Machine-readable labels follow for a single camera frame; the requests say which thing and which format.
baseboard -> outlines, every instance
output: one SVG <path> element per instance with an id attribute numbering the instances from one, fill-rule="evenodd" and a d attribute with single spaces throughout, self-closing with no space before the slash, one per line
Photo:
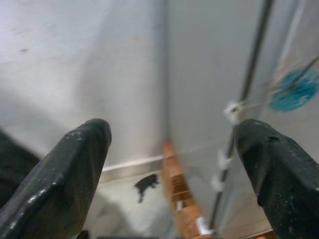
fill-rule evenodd
<path id="1" fill-rule="evenodd" d="M 104 167 L 99 183 L 160 170 L 162 159 L 163 156 L 160 155 L 153 158 L 145 158 L 133 162 Z"/>

floor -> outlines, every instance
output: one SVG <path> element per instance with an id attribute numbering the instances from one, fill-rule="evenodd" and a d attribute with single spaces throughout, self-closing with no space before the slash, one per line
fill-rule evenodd
<path id="1" fill-rule="evenodd" d="M 159 176 L 160 184 L 154 189 L 147 188 L 143 202 L 138 203 L 138 191 L 133 186 L 152 173 Z M 83 229 L 89 231 L 91 239 L 102 236 L 174 239 L 176 230 L 159 172 L 99 184 Z"/>

blue circular object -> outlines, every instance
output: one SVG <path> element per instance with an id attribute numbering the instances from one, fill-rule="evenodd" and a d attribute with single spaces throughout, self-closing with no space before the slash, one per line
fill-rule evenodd
<path id="1" fill-rule="evenodd" d="M 319 71 L 309 69 L 295 84 L 294 80 L 300 76 L 304 68 L 287 75 L 278 86 L 270 102 L 270 108 L 275 111 L 293 111 L 307 103 L 318 90 Z"/>

white plastic clip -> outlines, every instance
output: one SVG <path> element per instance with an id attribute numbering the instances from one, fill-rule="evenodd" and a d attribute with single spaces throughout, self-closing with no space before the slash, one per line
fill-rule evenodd
<path id="1" fill-rule="evenodd" d="M 215 189 L 215 191 L 217 192 L 224 191 L 224 183 L 219 180 L 219 177 L 216 174 L 213 175 L 211 184 L 213 185 L 213 188 Z"/>
<path id="2" fill-rule="evenodd" d="M 177 209 L 177 211 L 180 211 L 183 209 L 183 202 L 182 201 L 178 201 L 176 203 L 176 209 Z"/>
<path id="3" fill-rule="evenodd" d="M 214 230 L 208 229 L 208 226 L 203 217 L 196 218 L 196 225 L 201 235 L 211 235 L 214 233 Z"/>
<path id="4" fill-rule="evenodd" d="M 217 165 L 220 170 L 226 170 L 229 168 L 231 158 L 227 158 L 222 150 L 218 151 Z"/>
<path id="5" fill-rule="evenodd" d="M 242 110 L 243 110 L 243 107 L 241 103 L 230 101 L 226 109 L 224 109 L 224 115 L 228 118 L 228 120 L 232 124 L 238 124 L 240 122 L 239 113 Z"/>

white wall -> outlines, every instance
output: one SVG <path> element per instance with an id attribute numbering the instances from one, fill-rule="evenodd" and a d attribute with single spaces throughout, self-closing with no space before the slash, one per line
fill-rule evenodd
<path id="1" fill-rule="evenodd" d="M 0 126 L 39 155 L 94 117 L 107 165 L 161 154 L 162 0 L 0 2 Z"/>

